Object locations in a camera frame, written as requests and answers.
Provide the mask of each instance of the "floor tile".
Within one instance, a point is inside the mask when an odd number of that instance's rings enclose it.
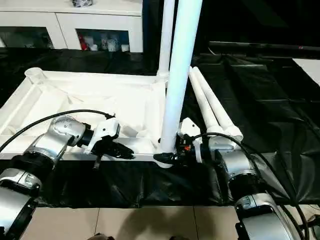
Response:
[[[290,213],[296,219],[297,223],[302,224],[300,215],[296,210],[296,208],[293,206],[286,206],[286,208],[290,211]],[[300,208],[307,221],[315,214],[320,215],[320,207],[318,207],[317,205],[300,205]]]
[[[101,208],[96,233],[115,240],[197,240],[192,207]]]
[[[233,206],[195,207],[199,240],[237,240],[238,217]]]
[[[98,208],[37,208],[22,240],[87,240],[95,233]]]

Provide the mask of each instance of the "table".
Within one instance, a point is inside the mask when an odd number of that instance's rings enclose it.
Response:
[[[24,79],[24,71],[155,75],[157,57],[140,53],[78,50],[0,49],[0,105]],[[286,172],[301,204],[320,203],[320,88],[291,59],[196,55],[198,66],[222,105],[239,126],[244,142],[271,162],[290,189]],[[206,129],[188,83],[181,119],[190,117]],[[259,160],[264,178],[279,189]],[[9,160],[0,161],[0,171]],[[226,206],[228,188],[212,164],[159,168],[150,162],[61,161],[49,176],[37,201],[44,207],[139,208],[161,206]],[[289,204],[278,196],[277,203]]]

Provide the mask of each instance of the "black cable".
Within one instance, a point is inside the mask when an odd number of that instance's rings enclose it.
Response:
[[[23,134],[25,131],[27,131],[28,129],[32,128],[33,126],[40,124],[44,121],[47,121],[49,119],[53,119],[62,115],[67,115],[67,114],[74,114],[74,113],[94,113],[94,114],[100,114],[100,115],[104,115],[106,119],[111,119],[114,116],[111,116],[108,113],[105,113],[103,111],[97,111],[97,110],[90,110],[90,109],[79,109],[79,110],[70,110],[70,111],[63,111],[63,112],[59,112],[50,116],[46,116],[44,118],[41,118],[31,124],[29,124],[28,126],[25,126],[24,128],[22,128],[20,131],[18,131],[16,134],[14,134],[12,137],[10,137],[4,144],[2,144],[2,146],[0,146],[0,153],[2,152],[2,150],[8,146],[13,140],[15,140],[18,136],[20,136],[21,134]]]
[[[196,136],[193,136],[191,137],[192,140],[195,140],[197,138],[201,138],[201,137],[208,137],[208,136],[221,136],[221,137],[224,137],[226,139],[229,139],[230,141],[236,143],[242,150],[243,152],[245,153],[245,155],[248,157],[248,159],[250,160],[254,170],[256,171],[256,173],[258,174],[258,177],[263,180],[262,178],[262,174],[258,168],[258,165],[257,163],[255,162],[255,160],[251,157],[250,153],[248,152],[247,148],[240,142],[238,141],[237,139],[235,139],[234,137],[231,137],[229,135],[226,135],[226,134],[223,134],[223,133],[220,133],[220,132],[206,132],[206,133],[202,133],[202,134],[199,134],[199,135],[196,135]],[[265,162],[265,164],[270,168],[271,172],[273,174],[276,173],[275,169],[273,168],[273,166],[268,162],[268,160],[261,154],[259,153],[257,150],[255,150],[254,148],[250,147],[259,157],[261,157],[261,159]],[[286,191],[286,189],[284,188],[284,185],[282,184],[281,180],[278,178],[277,174],[275,174],[275,177],[277,178],[277,180],[279,181],[279,183],[281,184],[281,186],[283,187],[283,189]],[[294,185],[292,184],[289,176],[288,177],[288,180],[291,184],[291,187],[293,189],[294,188]],[[302,224],[304,226],[304,239],[305,240],[309,240],[310,239],[310,235],[309,235],[309,227],[308,227],[308,221],[306,220],[306,217],[303,213],[303,211],[301,210],[300,206],[299,206],[299,203],[296,199],[295,196],[292,196],[288,191],[286,191],[288,196],[290,197],[290,200],[294,203],[294,207],[296,208],[296,210],[298,211],[299,213],[299,216],[301,217],[301,221],[302,221]]]
[[[312,228],[312,234],[316,240],[319,240],[319,238],[317,238],[317,234],[314,227]]]
[[[284,194],[283,192],[279,191],[279,190],[276,189],[275,187],[269,185],[269,184],[267,183],[267,181],[264,180],[263,183],[265,184],[265,186],[266,186],[267,189],[270,189],[270,191],[268,191],[268,192],[272,192],[272,193],[278,194],[278,195],[279,195],[280,197],[282,197],[282,198],[287,198],[287,197],[288,197],[288,195],[286,195],[286,194]]]
[[[276,170],[274,169],[274,167],[270,164],[270,162],[266,159],[265,156],[263,156],[260,152],[258,152],[256,149],[254,149],[253,147],[243,143],[243,145],[245,147],[247,147],[248,149],[250,149],[251,151],[253,151],[255,154],[257,154],[263,161],[264,163],[268,166],[268,168],[271,170],[271,172],[274,174],[274,176],[277,178],[277,180],[279,181],[280,185],[282,186],[282,188],[286,191],[286,193],[289,195],[290,200],[294,203],[294,207],[296,208],[297,212],[299,213],[299,216],[301,218],[302,224],[303,224],[303,228],[304,228],[304,232],[305,232],[305,239],[309,240],[310,239],[310,234],[309,234],[309,226],[308,226],[308,221],[305,217],[305,214],[303,213],[302,209],[300,208],[299,202],[297,201],[296,197],[292,194],[289,193],[289,191],[287,191],[285,189],[285,185],[283,184],[283,182],[281,181],[281,179],[279,178],[279,176],[277,175]],[[293,185],[293,183],[290,180],[289,175],[286,175],[288,178],[288,181],[290,183],[291,188],[294,190],[295,186]]]
[[[284,213],[289,217],[290,221],[293,223],[296,231],[299,234],[299,237],[301,239],[304,239],[304,234],[302,233],[301,228],[300,228],[299,224],[297,223],[296,219],[294,218],[294,216],[291,214],[291,212],[284,205],[280,205],[280,207],[282,208]]]
[[[248,150],[245,148],[245,146],[240,142],[238,141],[237,139],[235,139],[234,137],[232,136],[229,136],[229,135],[226,135],[226,134],[223,134],[223,133],[220,133],[220,132],[207,132],[207,133],[202,133],[202,134],[199,134],[199,135],[196,135],[196,136],[193,136],[191,137],[192,140],[195,140],[197,138],[201,138],[201,137],[207,137],[207,136],[220,136],[220,137],[224,137],[226,139],[229,139],[230,141],[234,142],[235,144],[237,144],[244,152],[244,154],[247,156],[247,158],[250,160],[251,164],[253,165],[253,168],[254,170],[256,171],[256,173],[258,174],[258,177],[260,179],[263,179],[262,178],[262,175],[261,175],[261,172],[258,168],[258,165],[257,163],[253,160],[253,158],[251,157],[250,153],[248,152]]]

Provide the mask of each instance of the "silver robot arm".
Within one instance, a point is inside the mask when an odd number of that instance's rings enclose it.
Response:
[[[224,150],[217,139],[209,140],[212,158],[224,166],[228,186],[235,201],[240,240],[299,240],[297,230],[286,220],[274,199],[260,183],[257,173],[241,150]]]
[[[222,168],[223,176],[220,178],[227,182],[235,202],[239,219],[235,227],[239,240],[300,240],[297,230],[279,210],[239,146],[223,136],[213,136],[206,144],[202,143],[201,138],[190,138],[199,136],[200,129],[188,118],[182,121],[178,133],[182,138],[182,154],[177,148],[177,155],[159,154],[159,157],[166,157],[172,162],[180,159],[182,163],[190,159],[202,163],[208,159]]]
[[[59,116],[22,155],[12,158],[12,166],[0,174],[0,240],[18,240],[23,234],[36,208],[35,197],[68,146],[84,148],[97,160],[103,154],[133,158],[131,149],[113,142],[120,131],[115,117],[90,128],[71,116]]]

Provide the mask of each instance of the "white pipe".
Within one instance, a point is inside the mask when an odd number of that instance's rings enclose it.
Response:
[[[223,133],[223,129],[219,125],[216,116],[214,115],[214,112],[212,111],[210,104],[201,89],[201,86],[196,78],[196,75],[192,69],[192,67],[189,68],[189,79],[196,97],[196,101],[198,102],[198,105],[200,107],[202,117],[206,126],[206,132],[207,133]]]
[[[178,4],[160,142],[160,150],[164,153],[175,151],[201,6],[202,0],[180,0]]]
[[[239,141],[242,141],[244,136],[242,135],[240,129],[234,125],[228,113],[221,105],[220,101],[212,91],[211,87],[207,83],[200,70],[197,67],[194,67],[192,71],[195,73],[196,79],[198,80],[216,119],[218,120],[220,126],[223,128],[224,133],[237,138]]]
[[[172,28],[174,24],[175,0],[164,0],[159,69],[157,76],[160,80],[168,82],[171,54]]]

